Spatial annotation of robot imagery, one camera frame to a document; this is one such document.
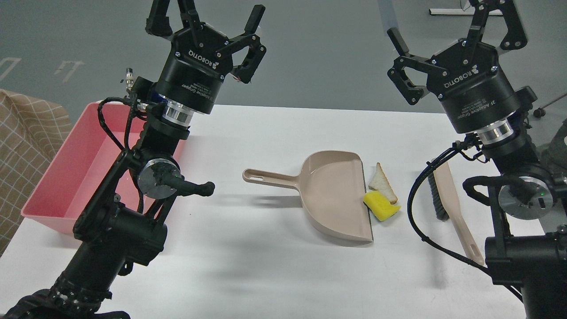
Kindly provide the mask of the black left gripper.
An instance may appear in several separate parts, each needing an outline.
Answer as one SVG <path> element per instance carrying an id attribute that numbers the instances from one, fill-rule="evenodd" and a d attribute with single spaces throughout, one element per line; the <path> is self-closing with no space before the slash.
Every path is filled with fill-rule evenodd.
<path id="1" fill-rule="evenodd" d="M 196 112 L 209 114 L 227 75 L 249 83 L 267 49 L 258 29 L 266 7 L 253 6 L 243 34 L 228 38 L 203 23 L 194 30 L 173 33 L 167 16 L 170 0 L 153 0 L 145 31 L 172 38 L 171 51 L 159 80 L 157 93 Z"/>

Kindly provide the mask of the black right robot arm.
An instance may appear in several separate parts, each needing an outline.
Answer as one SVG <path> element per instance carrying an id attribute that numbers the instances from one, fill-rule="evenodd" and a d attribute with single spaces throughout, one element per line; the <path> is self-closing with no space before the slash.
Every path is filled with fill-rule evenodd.
<path id="1" fill-rule="evenodd" d="M 387 34 L 399 53 L 388 77 L 415 105 L 428 93 L 440 101 L 457 133 L 466 137 L 428 162 L 408 196 L 408 218 L 421 240 L 489 275 L 523 303 L 528 319 L 566 317 L 566 224 L 538 236 L 514 236 L 508 216 L 535 220 L 566 212 L 566 176 L 546 169 L 527 133 L 526 117 L 536 101 L 529 86 L 514 90 L 500 55 L 522 49 L 527 35 L 512 0 L 472 0 L 468 34 L 426 58 L 410 53 L 399 29 Z M 417 226 L 413 200 L 433 172 L 457 154 L 476 147 L 499 176 L 474 176 L 462 187 L 491 210 L 494 236 L 485 240 L 486 266 L 435 243 Z"/>

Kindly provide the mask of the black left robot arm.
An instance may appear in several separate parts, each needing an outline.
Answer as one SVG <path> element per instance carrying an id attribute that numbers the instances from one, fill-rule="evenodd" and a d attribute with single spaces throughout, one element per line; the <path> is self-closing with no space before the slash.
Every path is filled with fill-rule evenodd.
<path id="1" fill-rule="evenodd" d="M 174 32 L 169 4 L 155 0 L 146 20 L 148 34 L 171 43 L 158 81 L 127 70 L 127 95 L 98 104 L 99 125 L 120 153 L 73 226 L 81 246 L 51 288 L 22 297 L 3 319 L 128 319 L 99 313 L 116 276 L 163 251 L 177 197 L 213 194 L 213 182 L 185 180 L 173 155 L 193 114 L 211 113 L 227 75 L 251 81 L 267 52 L 256 32 L 266 8 L 255 5 L 243 34 L 229 38 L 200 20 L 192 0 L 177 2 L 183 27 Z"/>

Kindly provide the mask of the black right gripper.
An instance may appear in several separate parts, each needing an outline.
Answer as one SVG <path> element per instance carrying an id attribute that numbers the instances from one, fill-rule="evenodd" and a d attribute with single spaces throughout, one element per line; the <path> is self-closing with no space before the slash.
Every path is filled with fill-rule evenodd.
<path id="1" fill-rule="evenodd" d="M 474 8 L 470 25 L 470 49 L 475 48 L 472 58 L 462 56 L 462 42 L 431 58 L 415 56 L 399 28 L 387 30 L 399 55 L 387 72 L 388 78 L 410 105 L 428 93 L 435 95 L 457 133 L 478 131 L 520 107 L 519 98 L 500 68 L 496 49 L 480 43 L 490 12 L 500 11 L 508 29 L 501 49 L 517 50 L 528 43 L 512 0 L 470 0 L 470 4 Z"/>

